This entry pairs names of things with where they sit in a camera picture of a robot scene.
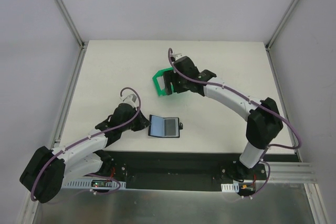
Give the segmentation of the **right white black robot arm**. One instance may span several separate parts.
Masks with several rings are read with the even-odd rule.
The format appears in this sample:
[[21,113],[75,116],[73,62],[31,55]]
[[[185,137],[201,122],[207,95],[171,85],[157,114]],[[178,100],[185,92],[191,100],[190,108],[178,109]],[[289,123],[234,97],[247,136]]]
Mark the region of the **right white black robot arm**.
[[254,101],[225,84],[209,70],[200,72],[188,56],[176,59],[168,56],[172,70],[164,74],[165,89],[168,95],[186,91],[213,99],[236,112],[247,123],[248,143],[239,157],[236,173],[248,179],[255,173],[255,165],[261,159],[268,144],[283,129],[283,122],[276,115],[279,110],[271,98]]

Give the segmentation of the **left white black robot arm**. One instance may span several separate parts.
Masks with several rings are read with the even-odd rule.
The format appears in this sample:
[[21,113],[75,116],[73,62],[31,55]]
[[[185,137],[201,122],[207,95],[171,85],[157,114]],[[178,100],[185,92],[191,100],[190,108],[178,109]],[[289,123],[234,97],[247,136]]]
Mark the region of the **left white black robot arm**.
[[53,149],[38,148],[19,181],[30,191],[32,201],[44,204],[63,185],[78,177],[90,174],[111,177],[114,165],[105,148],[119,140],[123,132],[141,131],[150,124],[139,108],[120,103],[87,137]]

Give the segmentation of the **green plastic bin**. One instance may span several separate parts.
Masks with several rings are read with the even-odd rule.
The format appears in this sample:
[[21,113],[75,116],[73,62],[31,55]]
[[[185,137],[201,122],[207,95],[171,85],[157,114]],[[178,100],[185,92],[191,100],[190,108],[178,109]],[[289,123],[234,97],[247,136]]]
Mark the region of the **green plastic bin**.
[[154,86],[155,86],[155,90],[156,90],[157,95],[159,97],[167,95],[166,90],[165,90],[165,83],[164,83],[163,74],[166,71],[171,71],[171,70],[173,70],[173,68],[161,69],[152,77],[152,80],[153,80],[153,83],[154,83]]

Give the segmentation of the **black leather card holder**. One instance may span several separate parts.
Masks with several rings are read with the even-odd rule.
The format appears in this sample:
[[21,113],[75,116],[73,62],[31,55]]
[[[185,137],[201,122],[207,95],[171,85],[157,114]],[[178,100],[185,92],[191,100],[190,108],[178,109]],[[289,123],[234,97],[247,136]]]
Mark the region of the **black leather card holder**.
[[163,118],[150,115],[148,136],[156,138],[180,138],[180,131],[184,128],[179,118]]

